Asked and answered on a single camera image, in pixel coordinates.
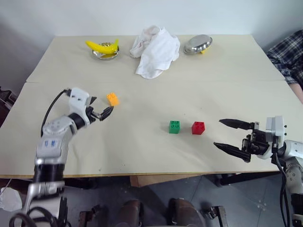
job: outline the cable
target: cable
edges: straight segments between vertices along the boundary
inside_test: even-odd
[[[29,216],[30,213],[33,212],[34,210],[37,210],[40,213],[42,213],[44,215],[46,221],[49,222],[49,224],[51,225],[51,227],[58,227],[57,218],[55,218],[47,209],[45,209],[43,207],[34,207],[34,208],[30,209],[27,212],[27,215]]]
[[[7,187],[9,186],[9,183],[11,182],[12,179],[9,180],[9,182],[6,184],[6,186],[4,187],[3,191],[0,193],[0,196],[4,193],[4,191],[7,189]]]
[[[283,223],[284,226],[287,226],[286,220],[285,220],[285,215],[284,215],[284,210],[283,210],[283,183],[281,184],[281,190],[280,190],[280,209],[281,209],[281,214],[282,214],[282,219],[283,219]]]
[[[290,226],[290,212],[289,212],[288,198],[286,193],[286,178],[283,183],[284,183],[284,201],[286,205],[287,226]]]
[[[22,222],[25,223],[26,227],[37,227],[37,225],[34,223],[31,217],[23,213],[17,213],[14,216],[12,216],[11,219],[9,220],[9,227],[15,227],[15,220],[17,218],[21,219]]]
[[[66,221],[66,226],[71,227],[71,223],[69,221]]]
[[[33,211],[38,211],[43,214],[44,217],[32,219],[29,215]],[[48,210],[43,207],[34,207],[30,209],[26,214],[17,213],[9,220],[9,227],[15,227],[15,220],[19,218],[27,227],[37,227],[36,222],[48,222],[51,227],[58,227],[57,218],[54,217]],[[66,225],[71,227],[69,221],[66,221]]]
[[[289,214],[289,207],[288,207],[288,199],[287,199],[287,194],[286,194],[286,190],[285,190],[286,173],[283,170],[281,163],[278,159],[278,154],[274,153],[274,156],[276,159],[276,165],[278,166],[278,169],[282,174],[282,185],[281,185],[281,190],[280,190],[280,209],[281,209],[281,214],[282,214],[282,218],[283,218],[283,223],[284,223],[285,227],[290,227],[290,214]],[[284,215],[284,211],[283,211],[283,198],[284,198],[284,202],[285,202],[287,222],[285,220],[285,215]]]
[[[55,102],[60,98],[60,96],[63,94],[63,93],[66,93],[66,92],[70,92],[70,90],[63,90],[63,91],[61,91],[57,96],[56,96],[56,98],[53,100],[53,102],[51,103],[51,105],[49,106],[49,108],[47,109],[47,111],[46,111],[46,114],[45,114],[45,116],[44,116],[44,119],[43,119],[43,122],[42,122],[42,125],[41,125],[41,137],[43,136],[43,126],[45,125],[45,122],[46,122],[46,119],[47,119],[47,117],[48,117],[48,115],[49,115],[49,112],[51,111],[51,109],[52,109],[52,107],[53,107],[53,105],[55,104]]]

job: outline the table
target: table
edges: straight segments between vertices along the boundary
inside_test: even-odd
[[[126,51],[134,37],[120,37],[121,55],[112,61],[91,57],[83,45],[87,39],[112,38],[57,37],[28,78],[0,128],[1,177],[33,175],[42,119],[66,87],[80,87],[97,96],[96,111],[108,106],[106,94],[110,92],[117,94],[121,104],[108,119],[81,129],[72,139],[65,177],[276,171],[270,160],[253,156],[247,164],[217,149],[214,141],[240,146],[248,134],[219,123],[222,118],[260,121],[264,130],[266,117],[283,115],[288,125],[286,138],[302,141],[303,106],[249,35],[216,35],[205,55],[180,52],[180,59],[153,80],[134,74],[139,61]],[[64,49],[68,43],[75,47]],[[220,50],[221,56],[214,56]],[[211,66],[198,70],[205,61]],[[68,114],[65,96],[48,119],[63,114]],[[170,120],[180,121],[179,134],[168,133]],[[194,121],[205,122],[201,136],[191,134]]]

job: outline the plastic bag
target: plastic bag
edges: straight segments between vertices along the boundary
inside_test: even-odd
[[[6,211],[16,211],[22,208],[22,201],[19,192],[6,188],[6,190],[0,196],[0,208]]]

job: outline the white wall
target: white wall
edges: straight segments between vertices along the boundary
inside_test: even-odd
[[[19,93],[55,35],[253,34],[267,50],[303,27],[303,0],[0,0],[0,86]]]

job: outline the table edge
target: table edge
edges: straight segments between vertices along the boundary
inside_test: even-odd
[[[101,177],[101,176],[146,176],[146,175],[186,175],[186,174],[235,174],[235,173],[266,173],[276,172],[277,169],[265,170],[265,171],[229,171],[229,172],[180,172],[180,173],[130,173],[130,174],[83,174],[83,175],[64,175],[64,178],[82,178],[82,177]],[[20,179],[32,179],[33,175],[0,175],[0,178],[20,178]]]

